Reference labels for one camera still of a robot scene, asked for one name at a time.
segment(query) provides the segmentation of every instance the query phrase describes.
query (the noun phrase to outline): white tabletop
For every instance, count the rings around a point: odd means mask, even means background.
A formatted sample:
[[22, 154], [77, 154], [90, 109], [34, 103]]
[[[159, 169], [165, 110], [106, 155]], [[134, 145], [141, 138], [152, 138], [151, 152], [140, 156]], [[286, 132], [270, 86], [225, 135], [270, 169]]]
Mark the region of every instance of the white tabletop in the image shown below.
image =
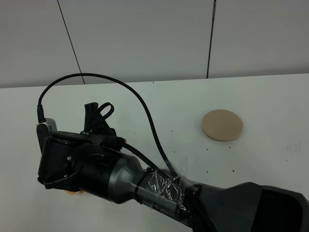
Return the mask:
[[[223, 188], [251, 181], [309, 199], [309, 74], [129, 85], [147, 103], [167, 156], [188, 178]], [[190, 231], [135, 201], [117, 205], [40, 185], [36, 105], [43, 89], [0, 89], [1, 231]], [[57, 86], [42, 103], [59, 131], [80, 132], [84, 104], [90, 102], [111, 102], [109, 125], [157, 165], [163, 163], [142, 105], [120, 85]], [[203, 116], [214, 109], [241, 117], [239, 139], [222, 143], [202, 132]]]

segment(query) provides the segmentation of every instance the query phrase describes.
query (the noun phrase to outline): beige coaster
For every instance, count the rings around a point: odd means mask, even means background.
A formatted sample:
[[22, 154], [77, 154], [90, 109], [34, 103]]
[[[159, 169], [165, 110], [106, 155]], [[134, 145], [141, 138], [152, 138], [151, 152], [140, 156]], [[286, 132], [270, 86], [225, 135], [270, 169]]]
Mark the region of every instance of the beige coaster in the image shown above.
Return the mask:
[[232, 141], [242, 134], [243, 123], [240, 117], [228, 110], [213, 110], [202, 120], [204, 132], [218, 141]]

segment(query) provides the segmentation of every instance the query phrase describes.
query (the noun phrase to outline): white table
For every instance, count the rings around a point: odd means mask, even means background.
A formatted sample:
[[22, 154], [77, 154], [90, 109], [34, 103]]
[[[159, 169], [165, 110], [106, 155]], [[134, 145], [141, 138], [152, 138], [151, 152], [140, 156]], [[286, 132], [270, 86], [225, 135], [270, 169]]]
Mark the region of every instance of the white table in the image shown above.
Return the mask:
[[[147, 103], [166, 154], [176, 166], [181, 163], [189, 178], [223, 188], [252, 181], [309, 199], [309, 74], [129, 85]], [[40, 185], [35, 126], [43, 89], [0, 89], [1, 231], [190, 231], [134, 201], [116, 205]], [[115, 112], [107, 120], [110, 126], [157, 165], [163, 162], [140, 102], [120, 85], [53, 87], [43, 106], [58, 130], [80, 132], [84, 104], [90, 102], [111, 102]], [[221, 143], [205, 136], [201, 120], [213, 109], [228, 109], [242, 118], [244, 133], [238, 140]]]

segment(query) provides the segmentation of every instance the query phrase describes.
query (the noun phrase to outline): round wooden disc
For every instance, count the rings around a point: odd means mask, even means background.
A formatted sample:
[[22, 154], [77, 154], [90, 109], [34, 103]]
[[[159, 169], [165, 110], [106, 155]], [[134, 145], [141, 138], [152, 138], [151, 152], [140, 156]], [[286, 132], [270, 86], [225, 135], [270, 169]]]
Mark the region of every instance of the round wooden disc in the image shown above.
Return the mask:
[[218, 141], [232, 141], [242, 134], [243, 123], [238, 115], [228, 110], [213, 110], [202, 120], [204, 132]]

